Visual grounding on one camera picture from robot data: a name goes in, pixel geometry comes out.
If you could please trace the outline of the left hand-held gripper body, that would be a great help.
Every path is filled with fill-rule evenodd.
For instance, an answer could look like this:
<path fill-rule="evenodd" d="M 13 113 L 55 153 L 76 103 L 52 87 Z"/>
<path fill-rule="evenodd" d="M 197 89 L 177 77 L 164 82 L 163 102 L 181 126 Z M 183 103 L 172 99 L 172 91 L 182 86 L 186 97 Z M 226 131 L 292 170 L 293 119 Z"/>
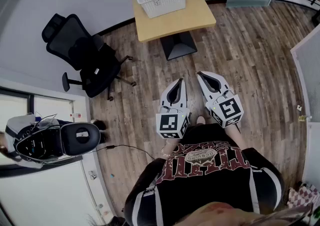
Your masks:
<path fill-rule="evenodd" d="M 182 139 L 190 123 L 188 108 L 159 106 L 156 114 L 156 132 L 163 139 Z"/>

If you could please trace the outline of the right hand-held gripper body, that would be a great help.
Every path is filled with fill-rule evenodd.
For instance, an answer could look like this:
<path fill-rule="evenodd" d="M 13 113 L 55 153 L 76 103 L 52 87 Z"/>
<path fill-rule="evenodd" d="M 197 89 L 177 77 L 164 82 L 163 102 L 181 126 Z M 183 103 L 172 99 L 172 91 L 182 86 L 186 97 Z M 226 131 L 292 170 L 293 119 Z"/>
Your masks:
<path fill-rule="evenodd" d="M 204 105 L 208 114 L 222 127 L 238 123 L 244 110 L 238 95 L 204 95 Z"/>

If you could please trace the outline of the person's left forearm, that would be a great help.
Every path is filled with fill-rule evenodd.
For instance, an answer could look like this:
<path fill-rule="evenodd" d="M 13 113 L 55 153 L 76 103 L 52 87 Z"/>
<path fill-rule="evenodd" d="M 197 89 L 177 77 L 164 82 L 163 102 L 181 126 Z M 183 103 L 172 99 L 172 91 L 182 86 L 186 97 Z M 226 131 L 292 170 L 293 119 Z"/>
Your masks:
<path fill-rule="evenodd" d="M 163 159 L 170 157 L 179 142 L 180 139 L 166 139 L 166 143 L 161 149 L 160 157 Z"/>

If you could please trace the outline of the person's right forearm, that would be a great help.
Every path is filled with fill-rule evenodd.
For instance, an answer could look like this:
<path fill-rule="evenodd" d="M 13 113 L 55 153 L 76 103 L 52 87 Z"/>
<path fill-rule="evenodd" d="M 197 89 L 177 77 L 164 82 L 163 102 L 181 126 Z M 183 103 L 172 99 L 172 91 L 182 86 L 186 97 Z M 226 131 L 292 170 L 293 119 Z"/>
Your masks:
<path fill-rule="evenodd" d="M 247 149 L 248 146 L 243 139 L 242 134 L 237 128 L 236 124 L 225 127 L 224 131 L 226 134 L 238 145 L 241 150 Z"/>

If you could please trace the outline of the black table base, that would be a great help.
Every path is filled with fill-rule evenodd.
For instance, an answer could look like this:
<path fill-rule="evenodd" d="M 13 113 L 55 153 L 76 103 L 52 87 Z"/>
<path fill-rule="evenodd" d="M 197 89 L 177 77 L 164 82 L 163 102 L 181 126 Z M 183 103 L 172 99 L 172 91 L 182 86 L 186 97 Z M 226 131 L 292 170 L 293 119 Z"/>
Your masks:
<path fill-rule="evenodd" d="M 160 38 L 167 60 L 172 60 L 197 52 L 197 47 L 189 31 Z"/>

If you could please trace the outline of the black mesh office chair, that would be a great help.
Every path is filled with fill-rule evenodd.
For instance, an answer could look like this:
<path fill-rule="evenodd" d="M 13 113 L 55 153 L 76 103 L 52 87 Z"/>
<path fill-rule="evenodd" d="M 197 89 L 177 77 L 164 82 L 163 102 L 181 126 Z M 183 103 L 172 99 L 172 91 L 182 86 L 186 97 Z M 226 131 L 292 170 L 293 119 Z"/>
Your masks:
<path fill-rule="evenodd" d="M 47 52 L 63 59 L 79 71 L 80 81 L 70 79 L 67 73 L 62 75 L 64 91 L 69 91 L 72 84 L 79 85 L 88 97 L 94 98 L 104 90 L 110 90 L 115 79 L 132 87 L 136 86 L 136 82 L 118 75 L 121 65 L 133 57 L 127 55 L 118 60 L 116 51 L 107 45 L 100 35 L 90 35 L 77 15 L 64 17 L 54 14 L 41 36 L 46 43 Z"/>

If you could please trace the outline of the checkered cloth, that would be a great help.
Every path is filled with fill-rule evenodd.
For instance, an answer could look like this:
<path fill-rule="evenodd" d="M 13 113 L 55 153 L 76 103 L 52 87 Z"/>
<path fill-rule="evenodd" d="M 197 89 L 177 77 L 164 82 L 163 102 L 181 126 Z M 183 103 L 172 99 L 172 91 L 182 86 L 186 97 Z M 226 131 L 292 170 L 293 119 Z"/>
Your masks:
<path fill-rule="evenodd" d="M 289 189 L 288 208 L 310 204 L 313 204 L 314 210 L 320 207 L 320 191 L 314 185 L 301 184 L 297 191 L 294 188 Z"/>

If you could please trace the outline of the light wooden table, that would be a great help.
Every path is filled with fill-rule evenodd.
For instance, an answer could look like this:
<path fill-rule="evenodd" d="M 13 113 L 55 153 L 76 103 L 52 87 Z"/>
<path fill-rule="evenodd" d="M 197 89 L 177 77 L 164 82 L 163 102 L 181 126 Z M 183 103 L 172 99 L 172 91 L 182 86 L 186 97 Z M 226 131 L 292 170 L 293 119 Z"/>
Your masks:
<path fill-rule="evenodd" d="M 148 18 L 137 0 L 132 0 L 138 40 L 148 42 L 161 37 L 210 27 L 216 19 L 205 0 L 186 0 L 186 7 L 155 18 Z"/>

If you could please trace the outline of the person's black printed shirt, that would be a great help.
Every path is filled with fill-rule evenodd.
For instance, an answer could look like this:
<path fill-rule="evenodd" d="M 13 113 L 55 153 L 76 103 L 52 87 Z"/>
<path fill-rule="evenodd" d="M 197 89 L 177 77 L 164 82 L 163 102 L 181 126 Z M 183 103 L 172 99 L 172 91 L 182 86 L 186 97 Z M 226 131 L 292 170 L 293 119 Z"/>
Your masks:
<path fill-rule="evenodd" d="M 124 217 L 129 226 L 172 226 L 212 202 L 261 213 L 274 210 L 284 190 L 281 173 L 256 149 L 241 147 L 218 124 L 201 124 L 146 166 Z"/>

